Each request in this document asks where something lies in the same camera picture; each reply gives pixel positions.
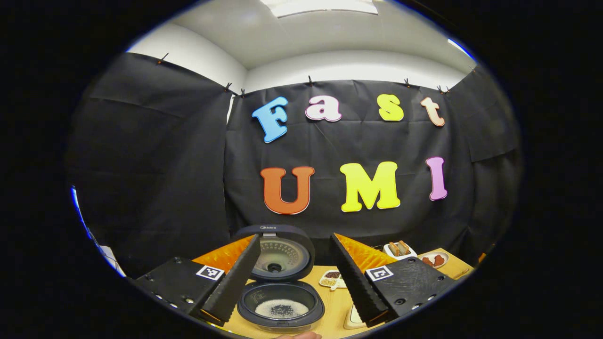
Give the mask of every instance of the black fabric backdrop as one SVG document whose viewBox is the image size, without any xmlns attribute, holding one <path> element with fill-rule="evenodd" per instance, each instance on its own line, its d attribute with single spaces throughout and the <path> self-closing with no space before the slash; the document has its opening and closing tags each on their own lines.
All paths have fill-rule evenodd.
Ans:
<svg viewBox="0 0 603 339">
<path fill-rule="evenodd" d="M 384 121 L 377 97 L 395 94 L 404 110 L 401 121 Z M 305 115 L 309 99 L 330 95 L 339 100 L 337 122 L 314 121 Z M 269 144 L 251 114 L 283 96 L 288 131 Z M 443 127 L 435 126 L 420 101 L 431 97 L 439 105 Z M 301 227 L 317 249 L 317 265 L 333 264 L 328 249 L 332 232 L 370 246 L 402 239 L 418 253 L 443 247 L 469 264 L 508 227 L 521 175 L 518 129 L 509 103 L 481 68 L 466 76 L 449 93 L 383 81 L 321 81 L 294 84 L 237 97 L 226 132 L 224 184 L 229 225 L 283 223 Z M 448 196 L 430 201 L 430 157 L 442 157 Z M 394 209 L 342 212 L 346 178 L 339 168 L 360 163 L 373 178 L 384 161 L 398 165 Z M 291 170 L 311 166 L 308 208 L 297 215 L 271 212 L 263 199 L 267 167 L 284 168 L 282 198 L 296 198 L 297 179 Z"/>
<path fill-rule="evenodd" d="M 66 163 L 84 222 L 138 277 L 229 240 L 222 184 L 231 92 L 124 53 L 84 95 Z"/>
</svg>

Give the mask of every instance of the table surface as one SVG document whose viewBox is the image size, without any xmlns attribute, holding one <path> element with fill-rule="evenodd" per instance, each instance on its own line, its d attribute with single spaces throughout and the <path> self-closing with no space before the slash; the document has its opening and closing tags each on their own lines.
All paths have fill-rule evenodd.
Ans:
<svg viewBox="0 0 603 339">
<path fill-rule="evenodd" d="M 449 255 L 448 262 L 442 267 L 438 268 L 438 271 L 450 277 L 454 277 L 457 274 L 462 273 L 465 269 L 469 270 L 466 274 L 470 274 L 473 271 L 473 267 L 469 266 L 464 261 L 450 254 L 444 249 L 436 249 L 429 252 L 434 251 L 445 252 Z M 314 266 L 308 276 L 300 279 L 301 281 L 312 285 L 324 303 L 324 316 L 318 321 L 316 327 L 313 328 L 312 331 L 321 334 L 323 338 L 331 339 L 345 338 L 369 330 L 369 328 L 366 326 L 356 329 L 346 329 L 343 327 L 347 314 L 353 305 L 352 297 L 350 296 L 347 288 L 337 288 L 335 291 L 331 291 L 330 288 L 321 286 L 318 283 L 320 278 L 327 270 L 337 270 L 337 267 Z M 371 329 L 377 328 L 381 325 L 382 324 L 373 326 Z M 230 320 L 224 324 L 223 329 L 254 339 L 272 339 L 280 335 L 258 329 L 254 324 L 243 319 L 236 310 L 236 307 L 232 312 Z"/>
</svg>

